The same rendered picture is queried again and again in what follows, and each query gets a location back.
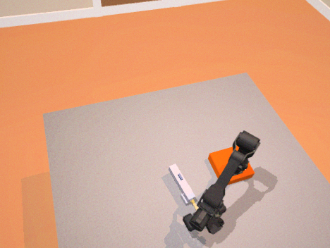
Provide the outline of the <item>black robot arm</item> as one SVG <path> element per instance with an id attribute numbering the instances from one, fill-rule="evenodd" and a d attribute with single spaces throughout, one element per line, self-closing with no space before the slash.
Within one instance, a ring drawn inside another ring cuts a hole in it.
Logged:
<path id="1" fill-rule="evenodd" d="M 232 176 L 241 174 L 247 169 L 248 158 L 255 154 L 261 144 L 260 140 L 246 131 L 240 132 L 235 138 L 232 145 L 233 151 L 229 156 L 228 163 L 217 181 L 203 192 L 196 205 L 199 208 L 189 222 L 194 229 L 202 232 L 204 227 L 206 227 L 209 233 L 214 234 L 223 228 L 224 220 L 218 217 L 215 218 L 215 214 L 217 215 L 224 205 L 225 188 Z M 236 145 L 238 150 L 236 150 Z"/>

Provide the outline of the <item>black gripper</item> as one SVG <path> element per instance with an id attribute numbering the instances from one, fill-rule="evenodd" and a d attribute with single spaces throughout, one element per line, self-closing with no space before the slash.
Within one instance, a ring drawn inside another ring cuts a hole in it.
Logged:
<path id="1" fill-rule="evenodd" d="M 223 205 L 219 211 L 219 215 L 223 214 L 226 211 L 226 207 Z M 191 218 L 194 216 L 195 213 L 192 214 L 188 214 L 187 216 L 183 217 L 183 222 L 185 223 L 186 228 L 188 229 L 188 231 L 193 231 L 194 228 L 189 224 Z"/>

